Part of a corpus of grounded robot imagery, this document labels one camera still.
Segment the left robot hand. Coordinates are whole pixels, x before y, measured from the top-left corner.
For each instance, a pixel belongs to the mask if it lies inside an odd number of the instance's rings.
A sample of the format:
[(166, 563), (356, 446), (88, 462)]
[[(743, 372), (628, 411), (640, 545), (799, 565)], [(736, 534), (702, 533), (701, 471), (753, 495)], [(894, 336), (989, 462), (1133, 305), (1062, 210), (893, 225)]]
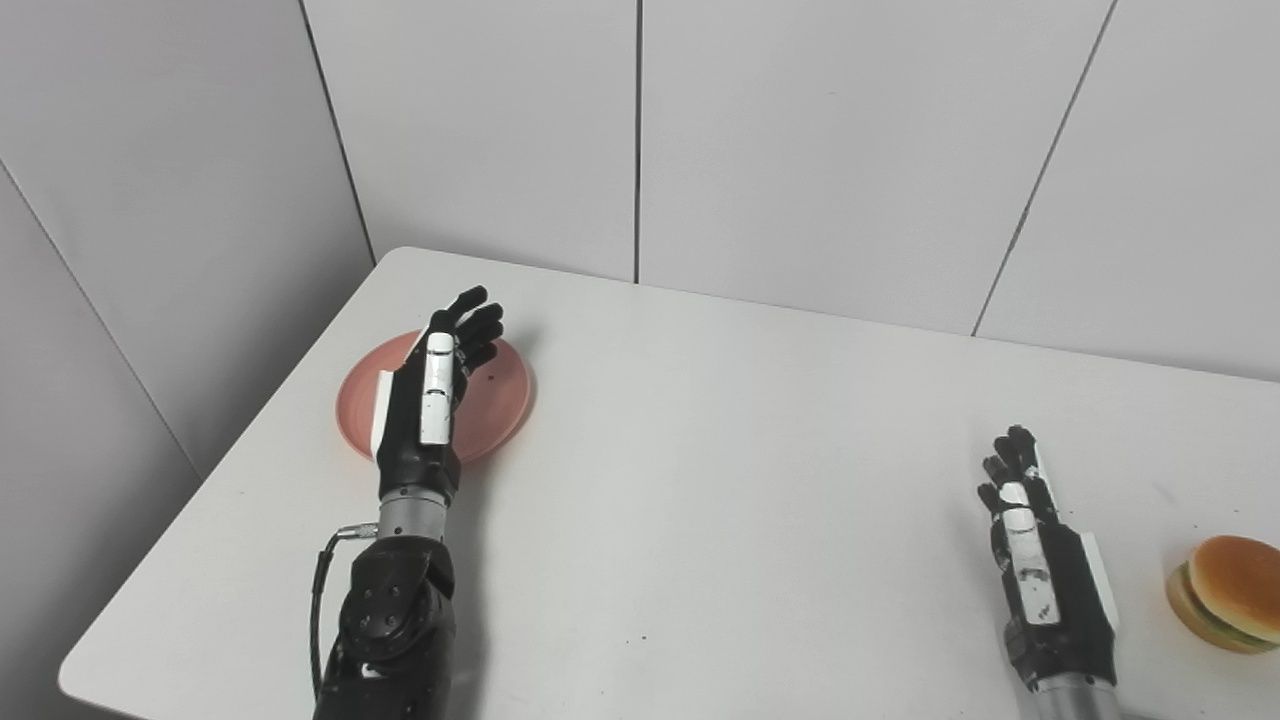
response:
[(371, 443), (381, 501), (425, 492), (451, 505), (461, 483), (454, 414), (470, 375), (497, 356), (504, 309), (474, 286), (431, 314), (381, 395)]

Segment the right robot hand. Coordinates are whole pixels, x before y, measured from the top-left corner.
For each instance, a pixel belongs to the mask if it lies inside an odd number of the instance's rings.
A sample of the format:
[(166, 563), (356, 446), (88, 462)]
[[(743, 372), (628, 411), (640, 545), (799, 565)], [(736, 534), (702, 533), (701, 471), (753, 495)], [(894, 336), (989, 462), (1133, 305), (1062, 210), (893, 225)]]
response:
[(1062, 674), (1116, 685), (1116, 632), (1096, 551), (1061, 519), (1036, 437), (1012, 425), (993, 448), (977, 493), (1010, 612), (1004, 642), (1012, 667), (1032, 691)]

